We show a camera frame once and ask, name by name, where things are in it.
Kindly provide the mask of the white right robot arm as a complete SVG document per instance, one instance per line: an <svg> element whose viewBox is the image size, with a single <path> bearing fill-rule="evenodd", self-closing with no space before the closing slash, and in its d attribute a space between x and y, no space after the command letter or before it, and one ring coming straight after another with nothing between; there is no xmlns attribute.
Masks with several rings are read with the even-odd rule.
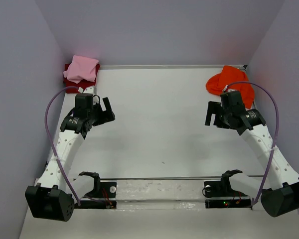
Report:
<svg viewBox="0 0 299 239"><path fill-rule="evenodd" d="M258 201L271 217L278 217L299 209L299 174L290 166L275 139L271 137L265 119L257 109L247 110L241 93L224 92L220 102L209 101L205 125L235 130L248 144L265 173L261 182L241 170L227 170L220 180L204 184L202 194L207 199L229 197L224 201L228 208L239 204L243 195L248 196L253 207Z"/></svg>

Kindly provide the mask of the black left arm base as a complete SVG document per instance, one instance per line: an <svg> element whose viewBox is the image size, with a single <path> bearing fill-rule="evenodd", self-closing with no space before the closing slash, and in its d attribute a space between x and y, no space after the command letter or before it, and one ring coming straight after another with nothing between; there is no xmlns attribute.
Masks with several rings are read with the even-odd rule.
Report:
<svg viewBox="0 0 299 239"><path fill-rule="evenodd" d="M76 209L115 209L117 207L116 200L117 182L101 181L100 189L89 192L82 200L81 205L75 205Z"/></svg>

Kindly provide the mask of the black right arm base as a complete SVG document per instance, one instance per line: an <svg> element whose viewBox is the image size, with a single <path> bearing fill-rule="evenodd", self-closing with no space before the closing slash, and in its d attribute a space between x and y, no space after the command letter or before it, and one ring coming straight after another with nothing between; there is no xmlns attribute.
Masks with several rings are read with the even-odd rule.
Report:
<svg viewBox="0 0 299 239"><path fill-rule="evenodd" d="M202 189L207 209L248 208L251 199L248 195L225 189L220 181L206 181Z"/></svg>

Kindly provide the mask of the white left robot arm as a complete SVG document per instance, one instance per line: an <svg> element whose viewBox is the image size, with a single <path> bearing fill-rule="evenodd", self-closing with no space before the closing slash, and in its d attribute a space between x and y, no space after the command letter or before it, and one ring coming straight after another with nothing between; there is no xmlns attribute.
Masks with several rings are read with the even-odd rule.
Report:
<svg viewBox="0 0 299 239"><path fill-rule="evenodd" d="M83 171L73 182L68 178L75 155L91 128L115 120L109 99L95 102L94 98L91 93L75 96L74 108L61 124L45 171L34 186L27 187L25 198L34 218L66 222L82 198L105 192L96 172Z"/></svg>

